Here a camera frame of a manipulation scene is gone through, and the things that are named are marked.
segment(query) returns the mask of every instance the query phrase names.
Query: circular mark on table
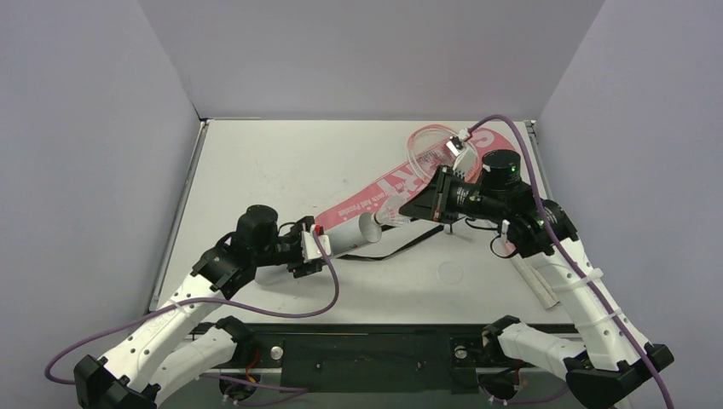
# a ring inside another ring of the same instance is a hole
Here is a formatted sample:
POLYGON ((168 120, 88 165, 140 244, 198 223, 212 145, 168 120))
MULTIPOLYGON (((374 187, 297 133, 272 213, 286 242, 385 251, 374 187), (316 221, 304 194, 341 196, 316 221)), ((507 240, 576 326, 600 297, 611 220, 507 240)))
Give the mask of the circular mark on table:
POLYGON ((458 284, 462 281, 465 273, 462 270, 462 267, 458 266, 456 263, 443 262, 439 265, 437 275, 444 284, 458 284))

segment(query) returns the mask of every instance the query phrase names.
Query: bolt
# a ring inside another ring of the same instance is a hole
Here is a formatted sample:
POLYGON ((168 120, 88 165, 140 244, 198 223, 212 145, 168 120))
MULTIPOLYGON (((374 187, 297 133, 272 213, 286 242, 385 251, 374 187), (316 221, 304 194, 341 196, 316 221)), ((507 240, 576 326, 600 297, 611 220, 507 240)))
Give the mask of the bolt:
POLYGON ((454 348, 454 357, 458 360, 463 360, 467 357, 467 349, 463 346, 457 346, 454 348))
POLYGON ((272 360, 280 360, 284 356, 284 350, 279 346, 271 347, 270 354, 272 360))

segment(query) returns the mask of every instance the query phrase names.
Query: white work surface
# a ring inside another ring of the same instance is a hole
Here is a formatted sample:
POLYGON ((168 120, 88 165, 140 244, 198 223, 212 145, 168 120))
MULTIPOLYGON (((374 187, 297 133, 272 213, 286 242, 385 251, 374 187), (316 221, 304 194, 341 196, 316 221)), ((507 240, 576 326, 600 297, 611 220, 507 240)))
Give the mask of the white work surface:
MULTIPOLYGON (((452 129, 471 122, 435 121, 259 121, 212 120, 160 292, 168 299, 200 255, 229 231, 250 205, 269 205, 279 224, 322 211, 358 193, 406 161, 407 138, 426 124, 452 129)), ((518 147, 503 123, 486 126, 518 147)), ((527 130, 518 123, 525 136, 527 130)), ((356 254, 392 252, 424 231, 430 222, 393 229, 356 254)), ((284 320, 221 307, 206 321, 235 315, 249 323, 485 324, 506 314, 533 324, 569 324, 565 311, 545 310, 508 260, 489 251, 491 232, 463 222, 454 234, 438 233, 383 262, 333 262, 341 283, 337 305, 304 320, 284 320), (453 262, 462 276, 440 275, 453 262)), ((317 310, 329 303, 333 282, 328 268, 294 279, 284 266, 260 268, 257 280, 235 301, 288 313, 317 310)))

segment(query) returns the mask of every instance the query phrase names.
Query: white wall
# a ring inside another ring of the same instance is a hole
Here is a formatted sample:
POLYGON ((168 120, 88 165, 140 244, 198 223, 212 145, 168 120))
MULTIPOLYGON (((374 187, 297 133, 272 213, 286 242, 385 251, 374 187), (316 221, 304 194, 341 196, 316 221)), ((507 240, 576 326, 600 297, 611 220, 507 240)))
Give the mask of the white wall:
POLYGON ((201 117, 537 118, 604 0, 141 0, 201 117))
MULTIPOLYGON (((723 3, 607 0, 540 118, 556 199, 678 407, 723 393, 723 3)), ((662 407, 653 382, 637 407, 662 407)))
POLYGON ((75 407, 45 363, 146 307, 198 123, 136 2, 0 2, 1 407, 75 407))

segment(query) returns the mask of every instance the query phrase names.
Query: pink banner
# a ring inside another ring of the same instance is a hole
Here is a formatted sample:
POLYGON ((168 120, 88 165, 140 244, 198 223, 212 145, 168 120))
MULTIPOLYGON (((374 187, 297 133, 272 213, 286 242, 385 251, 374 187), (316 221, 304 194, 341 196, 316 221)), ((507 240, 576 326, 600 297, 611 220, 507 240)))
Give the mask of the pink banner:
MULTIPOLYGON (((495 149, 515 150, 503 135, 485 128, 480 128, 472 134, 471 143, 477 149, 480 158, 495 149)), ((425 182, 412 172, 409 162, 405 162, 359 193, 321 213, 315 219, 316 224, 329 230, 365 211, 377 212, 389 195, 402 193, 412 197, 424 186, 425 182)))

